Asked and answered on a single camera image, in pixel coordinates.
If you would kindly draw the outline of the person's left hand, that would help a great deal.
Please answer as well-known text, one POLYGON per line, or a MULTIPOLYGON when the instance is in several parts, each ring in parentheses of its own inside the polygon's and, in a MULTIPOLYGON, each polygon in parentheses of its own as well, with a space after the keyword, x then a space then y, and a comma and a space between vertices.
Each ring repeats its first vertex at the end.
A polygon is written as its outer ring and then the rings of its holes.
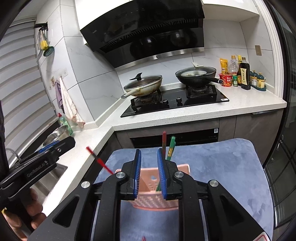
POLYGON ((34 189, 28 191, 30 198, 23 202, 12 202, 2 210, 2 214, 20 240, 28 240, 25 229, 36 230, 47 218, 43 213, 43 205, 38 201, 38 194, 34 189))

